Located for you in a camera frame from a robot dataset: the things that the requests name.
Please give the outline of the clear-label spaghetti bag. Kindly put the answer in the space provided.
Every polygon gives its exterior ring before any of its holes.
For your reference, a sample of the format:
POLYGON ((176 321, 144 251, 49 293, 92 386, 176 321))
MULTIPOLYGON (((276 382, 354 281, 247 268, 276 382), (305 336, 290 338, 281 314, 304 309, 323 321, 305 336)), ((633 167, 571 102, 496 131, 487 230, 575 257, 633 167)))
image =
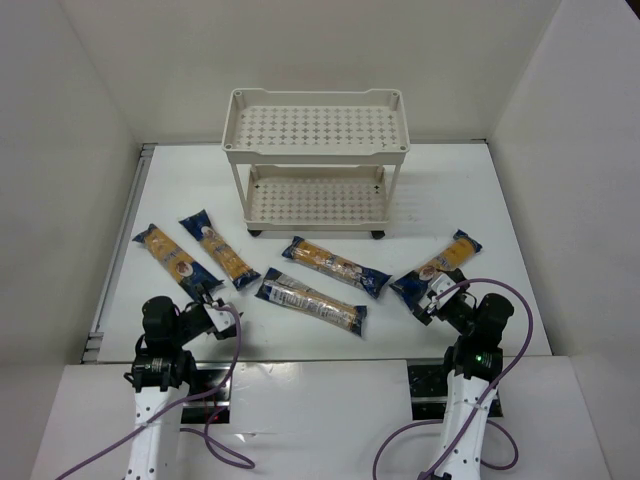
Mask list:
POLYGON ((368 314, 365 305, 351 305, 319 292, 270 267, 255 297, 325 321, 358 337, 368 314))

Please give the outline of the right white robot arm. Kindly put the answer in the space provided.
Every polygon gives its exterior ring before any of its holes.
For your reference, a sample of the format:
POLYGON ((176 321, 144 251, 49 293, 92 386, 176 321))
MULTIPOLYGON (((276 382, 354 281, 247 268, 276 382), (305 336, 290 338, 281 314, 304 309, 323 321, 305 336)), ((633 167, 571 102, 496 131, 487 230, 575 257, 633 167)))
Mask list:
POLYGON ((459 333, 444 357, 447 402, 439 437, 440 451, 423 479, 478 479, 481 450, 491 403, 491 383, 503 371, 502 333, 514 307, 505 297, 489 293, 479 304, 467 303, 464 276, 458 269, 440 270, 427 290, 423 313, 449 323, 459 333))

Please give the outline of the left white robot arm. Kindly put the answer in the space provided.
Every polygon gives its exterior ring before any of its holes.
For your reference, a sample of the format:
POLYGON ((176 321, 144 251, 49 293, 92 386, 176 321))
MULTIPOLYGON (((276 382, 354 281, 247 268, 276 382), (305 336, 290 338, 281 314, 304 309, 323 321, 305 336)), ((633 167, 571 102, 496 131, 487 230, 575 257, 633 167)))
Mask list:
POLYGON ((127 479, 175 477, 184 405, 215 396, 232 376, 228 370, 222 379, 207 384, 185 345, 202 334, 240 342, 240 318, 235 306, 221 299, 191 302, 183 309, 167 296, 144 303, 143 334, 125 374, 134 390, 136 414, 127 479))

